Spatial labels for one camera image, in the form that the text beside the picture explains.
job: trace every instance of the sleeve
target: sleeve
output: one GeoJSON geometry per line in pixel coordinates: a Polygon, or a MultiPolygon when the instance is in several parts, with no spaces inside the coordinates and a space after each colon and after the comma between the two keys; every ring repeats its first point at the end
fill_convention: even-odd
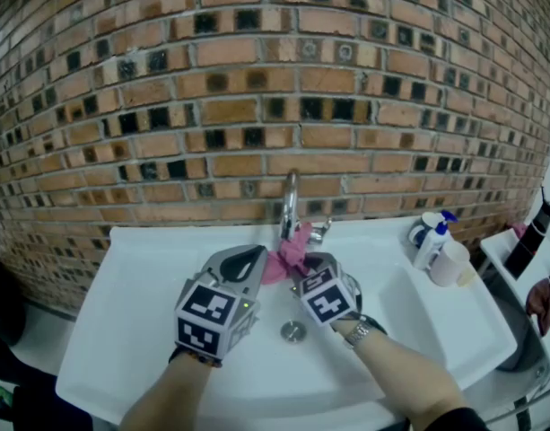
{"type": "Polygon", "coordinates": [[[472,409],[456,409],[436,419],[426,431],[489,431],[472,409]]]}

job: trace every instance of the sink drain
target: sink drain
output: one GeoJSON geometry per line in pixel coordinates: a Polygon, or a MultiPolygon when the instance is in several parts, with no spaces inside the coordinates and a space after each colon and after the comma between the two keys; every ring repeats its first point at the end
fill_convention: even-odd
{"type": "Polygon", "coordinates": [[[307,328],[302,322],[288,321],[281,328],[281,337],[289,343],[300,343],[307,336],[307,328]]]}

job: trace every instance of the faucet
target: faucet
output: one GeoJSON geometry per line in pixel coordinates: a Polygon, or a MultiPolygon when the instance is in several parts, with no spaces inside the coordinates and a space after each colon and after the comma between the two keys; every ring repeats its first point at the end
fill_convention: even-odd
{"type": "MultiPolygon", "coordinates": [[[[296,170],[290,171],[286,176],[284,184],[283,209],[281,214],[281,239],[291,240],[294,237],[294,230],[299,222],[297,214],[299,205],[299,172],[296,170]]],[[[313,226],[310,232],[308,244],[322,244],[325,234],[332,225],[332,218],[320,227],[313,226]]]]}

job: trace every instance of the sink basin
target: sink basin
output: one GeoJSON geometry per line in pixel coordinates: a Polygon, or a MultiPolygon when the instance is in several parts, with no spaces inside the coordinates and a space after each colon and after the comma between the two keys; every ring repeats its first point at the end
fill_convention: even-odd
{"type": "MultiPolygon", "coordinates": [[[[363,311],[390,337],[445,365],[466,388],[506,359],[515,341],[479,280],[440,288],[412,268],[401,238],[413,221],[342,222],[320,250],[359,281],[363,311]]],[[[59,396],[118,424],[167,364],[185,279],[232,245],[273,249],[275,234],[270,226],[114,229],[61,367],[59,396]]],[[[239,430],[241,420],[265,430],[391,424],[396,417],[366,368],[340,336],[310,320],[291,286],[261,287],[259,321],[211,375],[202,420],[239,430]],[[302,342],[281,337],[288,321],[306,326],[302,342]]]]}

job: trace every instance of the forearm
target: forearm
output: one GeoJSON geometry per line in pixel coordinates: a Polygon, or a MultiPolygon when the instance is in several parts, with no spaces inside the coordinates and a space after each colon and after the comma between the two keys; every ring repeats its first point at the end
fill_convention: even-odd
{"type": "MultiPolygon", "coordinates": [[[[355,325],[356,321],[337,321],[333,327],[345,336],[355,325]]],[[[426,429],[444,413],[467,406],[448,372],[379,330],[366,336],[354,352],[417,431],[426,429]]]]}
{"type": "Polygon", "coordinates": [[[177,356],[157,383],[123,417],[121,431],[190,431],[211,367],[177,356]]]}

